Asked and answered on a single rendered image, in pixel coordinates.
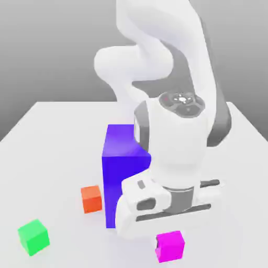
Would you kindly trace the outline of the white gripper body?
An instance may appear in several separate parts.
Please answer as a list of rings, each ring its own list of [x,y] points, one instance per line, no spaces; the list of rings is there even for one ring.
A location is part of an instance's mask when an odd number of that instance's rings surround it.
[[[126,199],[121,196],[116,207],[115,225],[117,234],[125,239],[156,236],[161,233],[182,231],[205,226],[221,215],[222,199],[194,206],[179,214],[165,211],[137,215],[130,211]]]

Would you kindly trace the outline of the small orange cube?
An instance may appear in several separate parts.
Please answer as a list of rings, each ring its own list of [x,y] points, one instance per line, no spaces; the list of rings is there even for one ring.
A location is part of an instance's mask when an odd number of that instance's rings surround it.
[[[85,214],[102,210],[102,196],[98,185],[81,188]]]

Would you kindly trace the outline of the small magenta cube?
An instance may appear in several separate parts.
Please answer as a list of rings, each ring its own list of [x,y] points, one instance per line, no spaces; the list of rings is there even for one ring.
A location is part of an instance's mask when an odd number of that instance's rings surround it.
[[[180,231],[158,234],[156,241],[155,253],[159,263],[179,260],[183,257],[185,241]]]

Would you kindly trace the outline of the small green cube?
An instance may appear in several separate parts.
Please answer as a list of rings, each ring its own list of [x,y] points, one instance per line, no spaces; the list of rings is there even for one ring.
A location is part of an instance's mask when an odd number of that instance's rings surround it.
[[[17,231],[20,243],[29,256],[35,255],[50,245],[48,230],[39,219],[32,220]]]

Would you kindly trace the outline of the large blue box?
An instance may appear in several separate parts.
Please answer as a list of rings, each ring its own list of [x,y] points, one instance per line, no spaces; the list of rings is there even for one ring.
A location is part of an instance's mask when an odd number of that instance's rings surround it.
[[[121,182],[148,169],[151,156],[134,138],[134,125],[109,124],[102,152],[106,228],[115,228]]]

